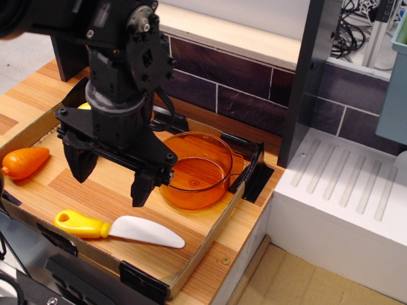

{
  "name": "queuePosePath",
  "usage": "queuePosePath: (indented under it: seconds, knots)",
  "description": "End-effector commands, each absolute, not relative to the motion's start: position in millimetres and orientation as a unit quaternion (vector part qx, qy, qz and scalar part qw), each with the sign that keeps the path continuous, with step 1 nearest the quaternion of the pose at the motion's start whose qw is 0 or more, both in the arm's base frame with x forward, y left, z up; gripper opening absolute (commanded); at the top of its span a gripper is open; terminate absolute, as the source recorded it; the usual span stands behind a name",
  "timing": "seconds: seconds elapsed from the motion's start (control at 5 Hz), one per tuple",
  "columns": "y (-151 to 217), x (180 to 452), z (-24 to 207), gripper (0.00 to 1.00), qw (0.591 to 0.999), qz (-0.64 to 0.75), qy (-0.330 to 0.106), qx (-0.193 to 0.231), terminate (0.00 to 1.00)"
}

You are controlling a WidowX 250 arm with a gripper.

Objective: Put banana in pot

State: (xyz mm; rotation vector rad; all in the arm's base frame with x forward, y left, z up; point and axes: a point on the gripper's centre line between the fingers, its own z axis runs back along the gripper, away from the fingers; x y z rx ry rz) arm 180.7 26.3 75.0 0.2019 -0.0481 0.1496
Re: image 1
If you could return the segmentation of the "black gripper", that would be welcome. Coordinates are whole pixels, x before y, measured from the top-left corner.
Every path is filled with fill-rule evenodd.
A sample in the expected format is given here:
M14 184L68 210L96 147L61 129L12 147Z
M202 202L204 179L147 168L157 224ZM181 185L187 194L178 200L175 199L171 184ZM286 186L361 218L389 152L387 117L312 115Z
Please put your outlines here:
M91 110L60 107L59 137L72 176L83 183L99 156L135 172L130 195L143 207L156 186L169 184L177 157L155 135L171 127L175 108L162 88L113 102L91 84L85 86Z

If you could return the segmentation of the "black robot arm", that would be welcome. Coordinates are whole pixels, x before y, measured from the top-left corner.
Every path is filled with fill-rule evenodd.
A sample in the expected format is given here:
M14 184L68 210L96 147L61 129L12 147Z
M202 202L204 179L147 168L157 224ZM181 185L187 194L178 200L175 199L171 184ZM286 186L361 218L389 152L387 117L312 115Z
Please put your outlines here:
M174 77L175 60L160 31L156 1L2 1L1 37L25 32L84 45L90 79L88 110L60 107L59 137L74 178L85 181L99 157L135 173L130 195L142 207L152 190L173 178L177 156L157 132L173 119L153 123L153 101L174 105L164 82Z

